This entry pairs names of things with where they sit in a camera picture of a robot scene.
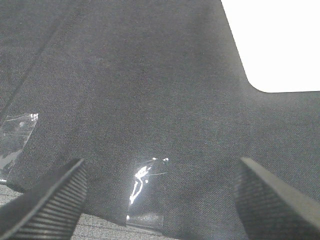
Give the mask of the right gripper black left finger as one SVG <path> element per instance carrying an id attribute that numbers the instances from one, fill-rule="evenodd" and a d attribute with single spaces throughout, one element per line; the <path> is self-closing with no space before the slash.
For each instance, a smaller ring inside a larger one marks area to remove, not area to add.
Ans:
<path id="1" fill-rule="evenodd" d="M 88 172 L 73 159 L 0 208 L 2 240 L 69 240 L 83 212 Z"/>

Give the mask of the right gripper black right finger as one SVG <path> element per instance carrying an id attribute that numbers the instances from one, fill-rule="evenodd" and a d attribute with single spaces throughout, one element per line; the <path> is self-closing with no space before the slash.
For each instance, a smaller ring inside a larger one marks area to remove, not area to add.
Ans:
<path id="1" fill-rule="evenodd" d="M 232 195 L 250 240 L 320 238 L 320 204 L 251 158 L 240 158 Z"/>

